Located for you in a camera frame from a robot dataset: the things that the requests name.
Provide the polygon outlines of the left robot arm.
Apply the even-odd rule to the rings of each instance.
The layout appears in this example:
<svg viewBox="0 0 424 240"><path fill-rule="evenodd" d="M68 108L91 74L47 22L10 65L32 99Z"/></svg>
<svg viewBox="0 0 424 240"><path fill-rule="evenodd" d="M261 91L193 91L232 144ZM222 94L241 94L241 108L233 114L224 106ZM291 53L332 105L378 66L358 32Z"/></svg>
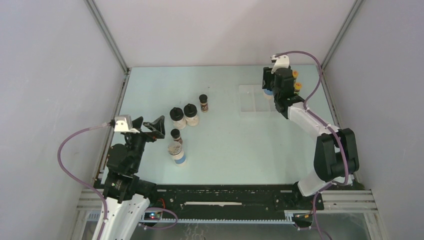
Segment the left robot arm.
<svg viewBox="0 0 424 240"><path fill-rule="evenodd" d="M118 115L109 126L115 133L123 135L125 143L117 143L108 149L101 218L93 238L128 240L145 210L158 202L158 194L153 191L156 184L141 180L137 173L146 144L164 139L165 117L161 115L152 122L145 122L141 116L133 120L127 114Z"/></svg>

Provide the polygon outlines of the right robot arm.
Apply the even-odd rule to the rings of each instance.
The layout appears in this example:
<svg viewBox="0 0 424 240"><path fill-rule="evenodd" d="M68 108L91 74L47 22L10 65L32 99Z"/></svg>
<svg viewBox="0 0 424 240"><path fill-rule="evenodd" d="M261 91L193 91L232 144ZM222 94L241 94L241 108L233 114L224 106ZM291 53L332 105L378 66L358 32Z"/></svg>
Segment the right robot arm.
<svg viewBox="0 0 424 240"><path fill-rule="evenodd" d="M287 120L297 124L315 142L313 170L295 183L291 204L304 209L311 196L329 184L349 182L349 176L360 168L356 136L350 128L334 126L306 106L305 100L295 92L296 76L290 67L272 70L264 67L262 89L271 96L275 109Z"/></svg>

